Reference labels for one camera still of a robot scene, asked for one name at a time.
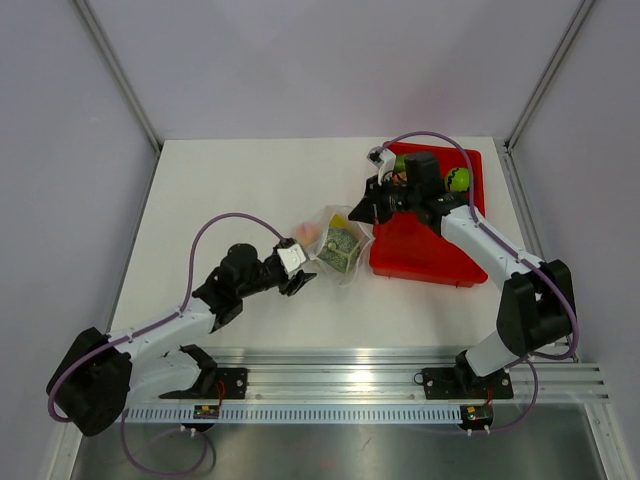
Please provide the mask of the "orange peach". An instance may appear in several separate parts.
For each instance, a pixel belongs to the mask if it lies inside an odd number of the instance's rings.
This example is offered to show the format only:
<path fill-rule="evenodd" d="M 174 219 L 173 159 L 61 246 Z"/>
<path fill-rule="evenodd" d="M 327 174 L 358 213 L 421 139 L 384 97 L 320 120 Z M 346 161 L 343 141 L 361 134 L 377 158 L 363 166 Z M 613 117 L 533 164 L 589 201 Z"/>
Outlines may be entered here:
<path fill-rule="evenodd" d="M 295 230 L 297 242 L 305 248 L 314 244 L 320 236 L 320 229 L 316 223 L 304 222 L 299 224 Z"/>

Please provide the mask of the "green netted melon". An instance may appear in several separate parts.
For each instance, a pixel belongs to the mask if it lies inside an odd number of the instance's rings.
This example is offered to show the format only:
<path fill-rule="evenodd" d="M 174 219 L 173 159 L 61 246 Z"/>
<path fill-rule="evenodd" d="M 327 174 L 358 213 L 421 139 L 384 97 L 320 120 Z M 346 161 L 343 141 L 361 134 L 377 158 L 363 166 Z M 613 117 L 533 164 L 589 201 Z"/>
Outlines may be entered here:
<path fill-rule="evenodd" d="M 345 228 L 330 228 L 318 258 L 336 271 L 347 274 L 361 252 L 359 240 Z"/>

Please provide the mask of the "clear zip top bag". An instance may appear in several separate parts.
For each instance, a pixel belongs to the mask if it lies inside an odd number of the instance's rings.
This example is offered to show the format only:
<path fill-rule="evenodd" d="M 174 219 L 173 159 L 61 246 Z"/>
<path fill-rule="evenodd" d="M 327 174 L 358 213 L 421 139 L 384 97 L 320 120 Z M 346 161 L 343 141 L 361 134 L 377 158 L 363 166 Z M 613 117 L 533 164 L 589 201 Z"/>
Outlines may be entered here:
<path fill-rule="evenodd" d="M 340 287 L 354 282 L 374 241 L 370 225 L 348 218 L 351 210 L 327 205 L 292 230 L 313 267 Z"/>

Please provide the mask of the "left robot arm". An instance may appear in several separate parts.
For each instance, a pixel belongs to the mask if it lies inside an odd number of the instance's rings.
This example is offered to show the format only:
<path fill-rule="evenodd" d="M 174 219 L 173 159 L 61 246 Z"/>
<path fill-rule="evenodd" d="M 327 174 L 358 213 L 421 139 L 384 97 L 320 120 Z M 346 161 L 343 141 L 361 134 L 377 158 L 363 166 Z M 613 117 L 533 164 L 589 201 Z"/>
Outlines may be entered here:
<path fill-rule="evenodd" d="M 137 327 L 77 335 L 46 387 L 50 416 L 95 436 L 132 405 L 151 399 L 222 399 L 224 377 L 216 361 L 195 345 L 243 311 L 245 298 L 277 290 L 295 295 L 314 279 L 308 256 L 292 238 L 265 259 L 250 244 L 229 248 L 204 283 L 165 317 Z"/>

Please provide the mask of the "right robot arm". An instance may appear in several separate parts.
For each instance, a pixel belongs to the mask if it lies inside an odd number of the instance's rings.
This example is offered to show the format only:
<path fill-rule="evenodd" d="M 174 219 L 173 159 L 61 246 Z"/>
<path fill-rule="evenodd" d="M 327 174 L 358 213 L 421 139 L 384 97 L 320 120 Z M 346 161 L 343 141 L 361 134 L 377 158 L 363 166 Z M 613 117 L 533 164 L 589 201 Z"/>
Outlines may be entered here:
<path fill-rule="evenodd" d="M 429 151 L 404 160 L 405 180 L 392 178 L 396 156 L 377 147 L 368 154 L 378 169 L 366 181 L 350 220 L 387 223 L 411 213 L 435 235 L 469 256 L 501 290 L 496 329 L 460 353 L 451 369 L 456 389 L 476 396 L 497 374 L 563 337 L 578 337 L 571 272 L 560 260 L 545 262 L 516 247 L 473 204 L 471 192 L 449 191 Z"/>

